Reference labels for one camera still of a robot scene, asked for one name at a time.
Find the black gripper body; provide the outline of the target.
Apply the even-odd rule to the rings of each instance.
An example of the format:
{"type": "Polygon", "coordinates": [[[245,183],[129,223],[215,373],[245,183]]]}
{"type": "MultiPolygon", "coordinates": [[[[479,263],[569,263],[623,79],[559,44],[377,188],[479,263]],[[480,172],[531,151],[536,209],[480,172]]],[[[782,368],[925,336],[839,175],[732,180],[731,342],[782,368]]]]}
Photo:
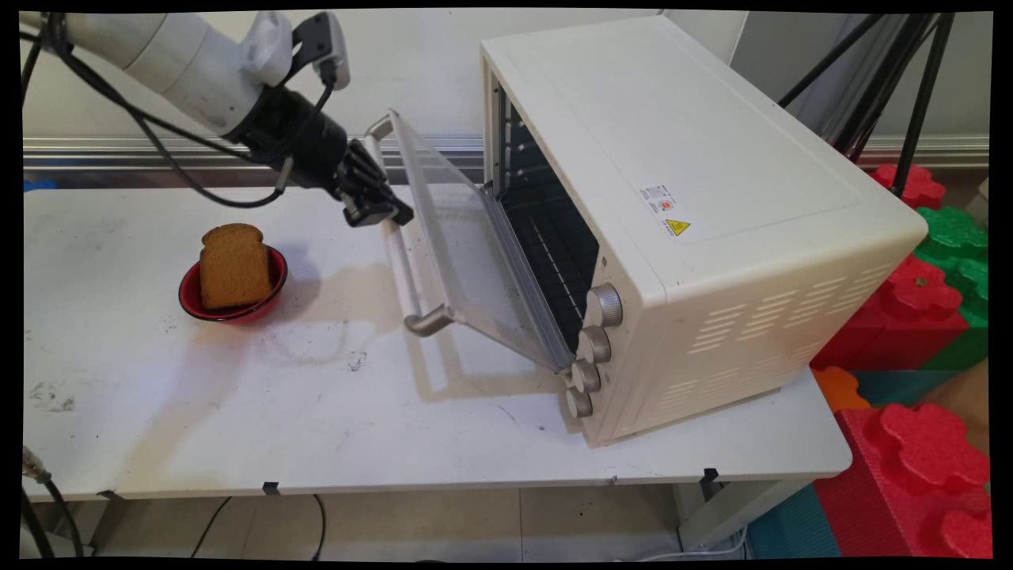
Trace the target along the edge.
{"type": "Polygon", "coordinates": [[[347,133],[321,104],[290,88],[264,88],[246,117],[231,130],[231,141],[249,148],[251,160],[276,172],[293,159],[284,188],[294,183],[340,194],[336,172],[347,154],[347,133]]]}

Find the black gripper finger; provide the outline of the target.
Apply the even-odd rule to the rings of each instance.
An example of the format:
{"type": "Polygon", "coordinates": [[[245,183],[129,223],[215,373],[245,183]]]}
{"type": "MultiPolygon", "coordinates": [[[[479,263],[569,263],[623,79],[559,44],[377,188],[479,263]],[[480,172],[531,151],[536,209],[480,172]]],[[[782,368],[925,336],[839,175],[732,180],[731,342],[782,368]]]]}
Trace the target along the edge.
{"type": "Polygon", "coordinates": [[[350,227],[376,225],[398,216],[396,197],[387,185],[386,176],[375,167],[341,163],[339,191],[350,227]]]}
{"type": "Polygon", "coordinates": [[[388,184],[383,168],[370,157],[361,141],[348,142],[348,224],[377,225],[392,221],[407,225],[415,219],[412,207],[401,201],[388,184]]]}

